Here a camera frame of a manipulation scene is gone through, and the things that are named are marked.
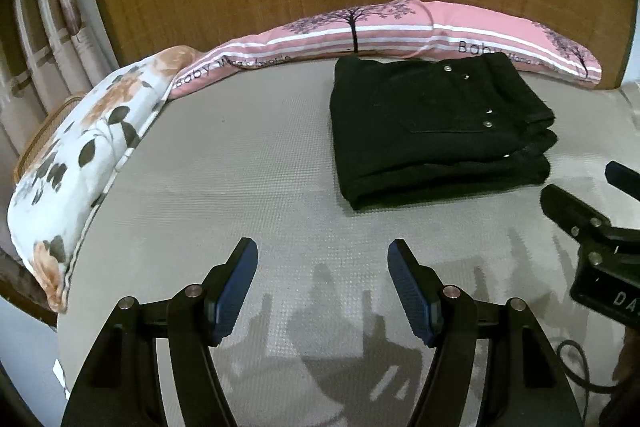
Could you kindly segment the right hand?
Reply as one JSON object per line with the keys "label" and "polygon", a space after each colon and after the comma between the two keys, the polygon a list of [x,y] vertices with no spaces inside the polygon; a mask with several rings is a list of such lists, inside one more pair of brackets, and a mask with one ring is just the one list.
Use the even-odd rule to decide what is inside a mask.
{"label": "right hand", "polygon": [[623,383],[639,373],[640,335],[634,329],[626,327],[624,342],[617,364],[612,374],[613,381]]}

